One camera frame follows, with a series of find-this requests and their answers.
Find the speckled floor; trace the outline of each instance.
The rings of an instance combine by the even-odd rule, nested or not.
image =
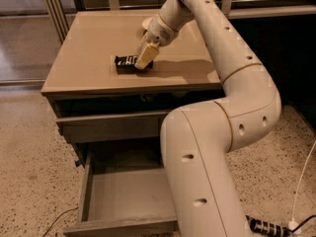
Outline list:
[[[0,88],[1,237],[42,236],[60,213],[78,205],[84,170],[75,167],[76,156],[57,132],[54,119],[39,88]],[[227,155],[246,214],[286,225],[314,139],[295,108],[285,106],[267,137]],[[297,221],[316,213],[315,169],[313,155],[298,195]],[[62,228],[74,225],[76,214],[63,215],[46,236],[64,236]],[[302,237],[315,236],[316,220],[303,230]]]

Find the robotic arm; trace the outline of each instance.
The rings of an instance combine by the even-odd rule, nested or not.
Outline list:
[[[277,123],[277,87],[213,0],[167,0],[138,50],[142,69],[195,18],[226,97],[170,112],[161,149],[183,237],[252,236],[224,154],[264,137]]]

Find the desk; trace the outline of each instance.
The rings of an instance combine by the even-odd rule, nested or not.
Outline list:
[[[142,22],[156,11],[78,13],[41,93],[85,166],[77,224],[67,236],[133,236],[175,229],[159,132],[172,109],[221,95],[195,22],[161,48],[148,72],[119,74]]]

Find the white cable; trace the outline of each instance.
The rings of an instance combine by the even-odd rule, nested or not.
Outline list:
[[[298,195],[298,190],[299,190],[299,187],[300,187],[300,183],[303,179],[303,176],[304,176],[304,173],[305,173],[305,170],[306,170],[306,167],[307,167],[307,163],[309,161],[309,158],[311,157],[313,151],[314,151],[314,148],[315,148],[315,145],[316,145],[316,141],[314,142],[314,145],[312,147],[312,149],[310,150],[308,156],[307,156],[307,159],[305,161],[305,165],[304,165],[304,168],[303,168],[303,172],[299,178],[299,181],[298,181],[298,185],[297,185],[297,188],[296,188],[296,194],[295,194],[295,199],[294,199],[294,203],[293,203],[293,209],[292,209],[292,221],[295,221],[294,220],[294,212],[295,212],[295,206],[296,206],[296,199],[297,199],[297,195]]]

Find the drawer front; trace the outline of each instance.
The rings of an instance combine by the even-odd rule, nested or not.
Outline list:
[[[167,111],[80,118],[58,118],[61,135],[68,143],[154,137]]]

